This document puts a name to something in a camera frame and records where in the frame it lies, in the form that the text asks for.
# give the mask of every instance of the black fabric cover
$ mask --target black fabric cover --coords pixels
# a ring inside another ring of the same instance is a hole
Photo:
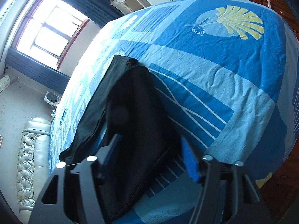
[[[119,155],[99,186],[108,220],[119,218],[144,194],[165,161],[178,153],[180,136],[144,66],[127,70],[113,86],[106,104],[104,144],[120,134]]]
[[[91,149],[93,149],[99,131],[105,123],[104,112],[107,95],[120,76],[137,63],[138,61],[134,58],[114,55],[108,70],[80,119],[71,146],[60,153],[60,161],[69,165],[79,163],[90,154],[95,154]]]

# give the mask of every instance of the sofa armrest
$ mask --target sofa armrest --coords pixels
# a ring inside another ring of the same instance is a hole
[[[39,119],[25,123],[17,164],[17,195],[24,224],[49,177],[50,125]]]

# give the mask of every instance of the wall-mounted air conditioner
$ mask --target wall-mounted air conditioner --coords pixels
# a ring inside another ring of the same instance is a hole
[[[56,107],[61,100],[61,97],[57,96],[55,93],[47,92],[44,97],[44,101],[50,104],[52,107]]]
[[[0,79],[0,95],[5,88],[10,85],[10,78],[9,76],[5,75],[3,78]]]

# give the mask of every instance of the wooden cabinet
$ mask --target wooden cabinet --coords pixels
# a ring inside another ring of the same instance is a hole
[[[267,6],[276,11],[280,16],[284,18],[287,24],[292,28],[296,37],[299,39],[299,22],[295,18],[295,15],[289,8],[285,0],[253,0],[256,3]]]

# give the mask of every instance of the bed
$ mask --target bed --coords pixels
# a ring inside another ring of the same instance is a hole
[[[57,107],[50,172],[119,54],[148,67],[170,119],[189,142],[219,161],[245,162],[261,187],[299,133],[298,49],[281,16],[251,2],[179,0],[111,21],[81,58]],[[178,155],[114,223],[188,223],[200,191]]]

